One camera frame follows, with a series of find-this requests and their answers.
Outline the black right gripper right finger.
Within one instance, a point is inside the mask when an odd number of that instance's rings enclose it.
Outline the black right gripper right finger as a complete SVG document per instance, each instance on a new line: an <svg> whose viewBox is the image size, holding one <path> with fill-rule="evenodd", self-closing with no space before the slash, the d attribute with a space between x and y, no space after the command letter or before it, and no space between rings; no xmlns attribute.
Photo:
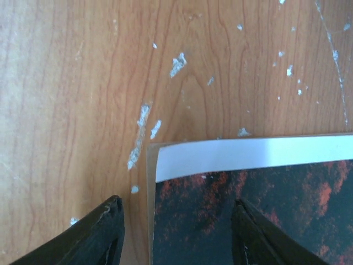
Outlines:
<svg viewBox="0 0 353 265"><path fill-rule="evenodd" d="M327 264L245 199L234 202L231 228L234 264Z"/></svg>

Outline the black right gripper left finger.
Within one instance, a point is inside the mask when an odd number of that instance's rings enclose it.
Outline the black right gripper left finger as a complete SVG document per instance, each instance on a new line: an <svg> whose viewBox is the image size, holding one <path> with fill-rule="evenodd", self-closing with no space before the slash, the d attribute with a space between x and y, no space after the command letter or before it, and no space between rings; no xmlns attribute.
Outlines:
<svg viewBox="0 0 353 265"><path fill-rule="evenodd" d="M122 199L113 195L70 228L13 264L119 264L125 224Z"/></svg>

